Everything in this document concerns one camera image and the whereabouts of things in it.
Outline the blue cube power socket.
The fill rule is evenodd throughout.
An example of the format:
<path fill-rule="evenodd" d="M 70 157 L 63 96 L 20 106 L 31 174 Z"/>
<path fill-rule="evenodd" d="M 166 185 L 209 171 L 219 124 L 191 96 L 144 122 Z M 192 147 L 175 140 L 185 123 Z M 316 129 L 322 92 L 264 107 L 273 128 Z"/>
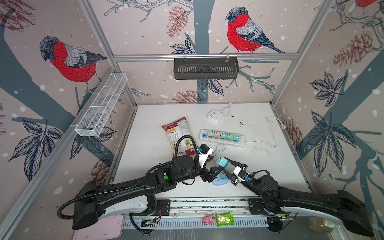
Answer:
<path fill-rule="evenodd" d="M 212 181 L 212 184 L 214 186 L 222 186 L 226 185 L 229 182 L 228 178 L 222 178 L 220 175 L 216 176 L 214 180 Z"/>

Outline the green plug adapter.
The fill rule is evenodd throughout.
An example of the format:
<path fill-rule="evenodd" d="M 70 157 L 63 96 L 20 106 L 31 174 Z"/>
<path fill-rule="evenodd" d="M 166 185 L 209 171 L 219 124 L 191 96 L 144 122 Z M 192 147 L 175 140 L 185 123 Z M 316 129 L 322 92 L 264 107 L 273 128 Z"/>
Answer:
<path fill-rule="evenodd" d="M 235 137 L 234 134 L 227 134 L 227 140 L 229 140 L 229 141 L 233 141 L 234 137 Z"/>
<path fill-rule="evenodd" d="M 215 136 L 215 131 L 208 130 L 208 137 L 213 138 Z"/>

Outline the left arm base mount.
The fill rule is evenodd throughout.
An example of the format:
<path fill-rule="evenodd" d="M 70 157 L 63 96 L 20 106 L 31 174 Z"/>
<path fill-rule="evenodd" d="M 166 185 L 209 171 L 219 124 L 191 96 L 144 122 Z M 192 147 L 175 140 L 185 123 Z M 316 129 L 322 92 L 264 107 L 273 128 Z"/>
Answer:
<path fill-rule="evenodd" d="M 169 216 L 171 209 L 170 200 L 150 201 L 147 209 L 142 212 L 143 216 Z"/>

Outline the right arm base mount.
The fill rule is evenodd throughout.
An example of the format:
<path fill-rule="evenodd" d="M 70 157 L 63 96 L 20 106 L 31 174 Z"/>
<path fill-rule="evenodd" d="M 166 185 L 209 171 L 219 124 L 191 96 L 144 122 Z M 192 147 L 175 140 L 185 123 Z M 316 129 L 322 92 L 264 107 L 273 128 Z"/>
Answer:
<path fill-rule="evenodd" d="M 248 199 L 249 211 L 251 215 L 275 216 L 275 213 L 269 212 L 262 199 Z"/>

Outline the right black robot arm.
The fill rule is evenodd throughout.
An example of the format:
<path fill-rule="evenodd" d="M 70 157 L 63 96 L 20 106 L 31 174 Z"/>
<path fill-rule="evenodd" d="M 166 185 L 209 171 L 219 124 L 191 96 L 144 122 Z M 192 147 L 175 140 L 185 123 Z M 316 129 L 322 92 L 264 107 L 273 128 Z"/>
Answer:
<path fill-rule="evenodd" d="M 247 165 L 220 157 L 217 161 L 233 185 L 241 184 L 257 196 L 249 199 L 249 211 L 254 215 L 287 216 L 291 212 L 306 213 L 313 217 L 342 223 L 357 235 L 374 237 L 366 204 L 347 191 L 337 194 L 315 194 L 279 186 L 270 172 L 263 170 L 249 174 Z"/>

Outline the white colourful power strip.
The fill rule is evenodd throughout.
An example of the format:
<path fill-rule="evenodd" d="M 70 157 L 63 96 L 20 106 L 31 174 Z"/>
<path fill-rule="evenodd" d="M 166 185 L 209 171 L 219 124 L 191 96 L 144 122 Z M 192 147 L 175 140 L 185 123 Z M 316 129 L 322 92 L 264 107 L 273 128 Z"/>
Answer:
<path fill-rule="evenodd" d="M 210 143 L 223 144 L 234 147 L 245 147 L 245 137 L 242 135 L 202 129 L 199 139 Z"/>

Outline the red white snack bag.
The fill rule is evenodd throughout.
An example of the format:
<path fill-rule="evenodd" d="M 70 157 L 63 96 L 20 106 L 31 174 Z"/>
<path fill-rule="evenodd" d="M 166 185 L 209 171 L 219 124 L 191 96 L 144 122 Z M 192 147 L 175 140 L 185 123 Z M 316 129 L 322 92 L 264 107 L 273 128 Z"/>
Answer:
<path fill-rule="evenodd" d="M 178 140 L 185 135 L 191 136 L 191 131 L 190 131 L 188 122 L 187 122 L 186 118 L 183 117 L 183 118 L 176 120 L 172 123 L 169 123 L 167 125 L 163 125 L 162 128 L 164 131 L 167 132 L 167 136 L 169 138 L 170 145 L 172 148 L 172 154 L 174 157 L 175 156 L 175 147 L 176 147 Z M 196 154 L 196 151 L 194 149 L 193 142 L 191 139 L 185 138 L 179 143 L 179 148 L 177 150 L 178 157 L 181 157 L 184 155 L 193 156 L 195 154 Z"/>

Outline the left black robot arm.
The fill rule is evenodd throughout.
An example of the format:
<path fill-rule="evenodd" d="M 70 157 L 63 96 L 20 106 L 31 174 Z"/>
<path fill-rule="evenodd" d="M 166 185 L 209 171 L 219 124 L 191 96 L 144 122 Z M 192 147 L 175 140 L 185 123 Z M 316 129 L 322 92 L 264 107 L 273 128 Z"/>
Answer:
<path fill-rule="evenodd" d="M 57 216 L 72 220 L 72 229 L 80 230 L 106 216 L 109 207 L 142 196 L 148 201 L 143 211 L 153 213 L 157 208 L 156 194 L 173 190 L 178 183 L 188 185 L 188 180 L 197 177 L 210 183 L 223 170 L 222 167 L 207 169 L 205 164 L 200 164 L 196 144 L 193 144 L 193 150 L 196 152 L 194 157 L 179 157 L 175 153 L 171 161 L 150 168 L 141 178 L 103 186 L 97 185 L 96 181 L 88 182 L 73 199 L 58 208 Z"/>

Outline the teal plug adapter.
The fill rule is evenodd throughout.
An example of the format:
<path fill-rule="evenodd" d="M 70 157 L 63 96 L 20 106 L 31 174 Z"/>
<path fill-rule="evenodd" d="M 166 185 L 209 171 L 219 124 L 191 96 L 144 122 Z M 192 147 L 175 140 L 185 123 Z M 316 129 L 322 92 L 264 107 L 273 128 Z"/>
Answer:
<path fill-rule="evenodd" d="M 217 160 L 217 164 L 222 168 L 226 168 L 229 164 L 229 161 L 224 157 L 219 157 Z"/>
<path fill-rule="evenodd" d="M 241 140 L 241 136 L 240 135 L 234 135 L 233 137 L 233 141 L 234 142 L 239 142 Z"/>
<path fill-rule="evenodd" d="M 228 134 L 227 133 L 225 133 L 225 132 L 221 132 L 221 139 L 227 139 L 227 137 L 228 137 Z"/>
<path fill-rule="evenodd" d="M 219 176 L 220 176 L 220 178 L 223 179 L 223 180 L 225 180 L 225 179 L 228 178 L 227 175 L 226 175 L 224 172 L 220 172 Z"/>

